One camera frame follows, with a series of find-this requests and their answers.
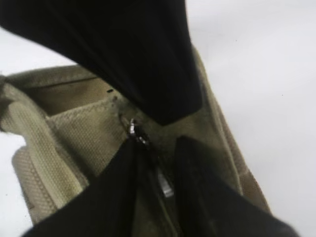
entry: zipper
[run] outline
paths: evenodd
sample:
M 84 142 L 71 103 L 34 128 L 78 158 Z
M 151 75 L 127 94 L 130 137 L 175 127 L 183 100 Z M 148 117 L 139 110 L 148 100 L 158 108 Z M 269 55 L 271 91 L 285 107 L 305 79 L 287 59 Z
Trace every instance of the zipper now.
M 163 160 L 158 155 L 148 135 L 135 119 L 131 119 L 128 136 L 135 139 L 139 145 L 139 183 L 153 212 L 159 215 L 162 230 L 169 232 L 165 236 L 179 237 L 182 231 L 175 208 L 174 185 L 167 176 Z

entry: canvas bag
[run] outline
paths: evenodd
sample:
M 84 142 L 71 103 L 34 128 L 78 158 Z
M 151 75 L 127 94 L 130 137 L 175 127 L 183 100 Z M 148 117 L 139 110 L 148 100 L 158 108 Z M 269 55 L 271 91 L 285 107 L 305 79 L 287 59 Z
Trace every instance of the canvas bag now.
M 115 217 L 116 227 L 125 219 L 115 212 L 116 196 L 96 188 L 102 180 L 112 186 L 113 193 L 121 190 L 130 195 L 137 189 L 135 202 L 121 195 L 130 202 L 126 208 L 134 207 L 129 213 L 133 236 L 296 236 L 269 214 L 232 138 L 198 53 L 192 49 L 184 1 L 33 0 L 29 4 L 1 0 L 0 24 L 94 73 L 70 66 L 1 78 L 0 128 L 26 140 L 13 164 L 32 220 L 40 222 L 26 236 L 129 236 L 129 230 L 109 225 Z M 124 175 L 134 170 L 127 168 L 133 152 L 126 152 L 134 147 L 129 132 L 134 127 L 132 121 L 145 131 L 163 160 L 164 177 L 179 180 L 172 167 L 182 165 L 182 156 L 182 160 L 193 162 L 193 171 L 190 166 L 182 167 L 191 178 L 203 176 L 210 181 L 198 184 L 200 191 L 212 190 L 213 195 L 206 197 L 217 197 L 217 201 L 204 200 L 206 206 L 199 211 L 211 217 L 216 213 L 219 219 L 205 218 L 205 227 L 197 228 L 200 222 L 192 218 L 198 215 L 189 215 L 189 224 L 179 225 L 183 216 L 178 212 L 190 213 L 201 196 L 191 199 L 187 208 L 181 208 L 179 195 L 176 200 L 171 195 L 172 201 L 160 196 L 156 198 L 161 205 L 158 213 L 141 185 L 134 189 L 127 185 L 129 179 Z M 197 146 L 203 146 L 202 153 L 196 153 Z M 203 168 L 195 164 L 200 158 L 206 164 Z M 113 167 L 126 172 L 107 179 Z M 186 176 L 182 179 L 190 182 Z M 125 188 L 116 189 L 116 184 L 125 184 Z M 185 199 L 193 192 L 184 189 L 195 186 L 180 182 L 178 187 L 182 188 L 178 194 L 184 194 Z M 100 191 L 101 196 L 93 198 L 103 197 L 104 202 L 98 200 L 94 205 L 85 201 L 83 197 L 91 197 L 91 190 Z M 101 216 L 98 219 L 94 214 L 100 214 L 98 208 L 106 205 L 108 209 L 101 215 L 111 213 L 113 218 L 109 215 L 102 222 Z M 95 218 L 94 222 L 85 219 L 81 210 Z M 96 231 L 100 225 L 103 232 Z
M 212 168 L 236 192 L 269 212 L 207 83 L 195 51 L 203 109 L 160 126 L 97 76 L 79 66 L 35 70 L 2 77 L 1 129 L 22 135 L 26 147 L 13 165 L 34 224 L 52 215 L 97 177 L 126 139 L 121 118 L 142 124 L 162 157 L 172 163 L 175 140 L 195 138 L 215 152 Z M 142 206 L 136 236 L 159 236 L 155 218 Z

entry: khaki fabric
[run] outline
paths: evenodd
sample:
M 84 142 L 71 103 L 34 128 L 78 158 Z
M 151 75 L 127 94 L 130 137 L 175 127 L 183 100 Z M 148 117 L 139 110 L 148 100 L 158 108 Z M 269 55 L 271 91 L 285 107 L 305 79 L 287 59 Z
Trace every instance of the khaki fabric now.
M 31 71 L 2 79 L 0 128 L 26 140 L 27 145 L 16 153 L 13 166 L 34 223 L 63 207 L 102 172 L 126 139 L 124 122 L 132 118 L 142 125 L 169 167 L 178 137 L 186 135 L 203 142 L 214 157 L 209 165 L 218 175 L 254 205 L 269 212 L 211 91 L 201 59 L 196 51 L 194 54 L 203 108 L 167 126 L 154 122 L 80 66 Z M 140 193 L 133 230 L 138 237 L 161 236 L 155 216 Z

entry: zipper slider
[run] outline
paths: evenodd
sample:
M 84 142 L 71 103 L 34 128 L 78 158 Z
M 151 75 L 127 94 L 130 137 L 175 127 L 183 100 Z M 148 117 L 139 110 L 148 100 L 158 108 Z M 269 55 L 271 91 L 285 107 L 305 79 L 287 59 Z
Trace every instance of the zipper slider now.
M 137 124 L 135 119 L 131 119 L 128 134 L 130 137 L 136 139 L 136 141 L 146 147 L 146 149 L 151 153 L 149 156 L 151 158 L 151 165 L 155 167 L 155 175 L 158 180 L 160 189 L 165 198 L 170 198 L 174 196 L 173 188 L 168 182 L 166 176 L 163 174 L 160 165 L 159 165 L 159 157 L 154 154 L 154 149 L 150 143 L 148 135 L 143 131 L 143 129 Z

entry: white background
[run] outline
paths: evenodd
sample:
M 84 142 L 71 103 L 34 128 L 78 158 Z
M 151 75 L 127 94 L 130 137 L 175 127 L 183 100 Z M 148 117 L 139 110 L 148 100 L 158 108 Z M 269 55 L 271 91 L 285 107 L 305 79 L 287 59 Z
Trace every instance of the white background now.
M 192 41 L 275 216 L 316 237 L 316 1 L 187 0 Z M 0 29 L 4 75 L 72 62 Z M 0 134 L 0 236 L 31 222 Z

